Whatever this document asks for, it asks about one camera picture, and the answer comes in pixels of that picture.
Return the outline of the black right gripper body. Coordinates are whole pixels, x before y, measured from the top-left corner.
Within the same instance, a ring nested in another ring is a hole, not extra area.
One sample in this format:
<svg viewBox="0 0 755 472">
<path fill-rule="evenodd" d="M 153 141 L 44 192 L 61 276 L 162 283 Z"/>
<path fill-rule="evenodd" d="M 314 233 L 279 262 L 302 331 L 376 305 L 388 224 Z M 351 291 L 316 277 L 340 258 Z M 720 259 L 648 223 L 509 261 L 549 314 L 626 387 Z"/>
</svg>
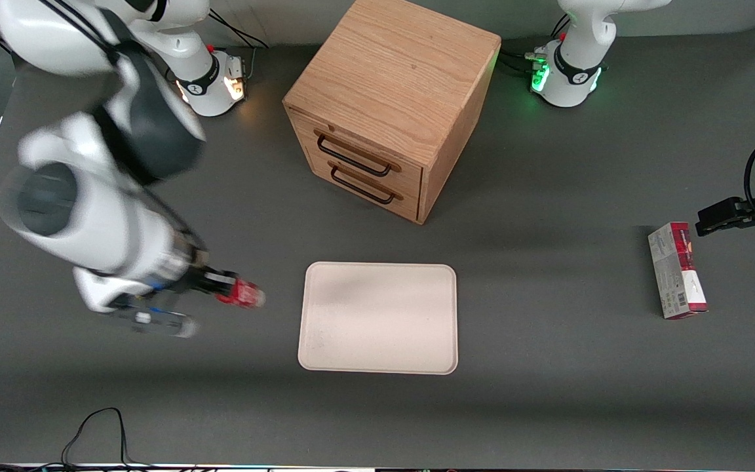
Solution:
<svg viewBox="0 0 755 472">
<path fill-rule="evenodd" d="M 186 292 L 218 293 L 220 284 L 209 275 L 218 275 L 212 267 L 207 266 L 209 253 L 194 253 L 191 266 L 180 280 L 171 282 L 164 288 L 153 290 L 145 295 L 145 307 L 155 310 L 174 310 L 181 295 Z"/>
</svg>

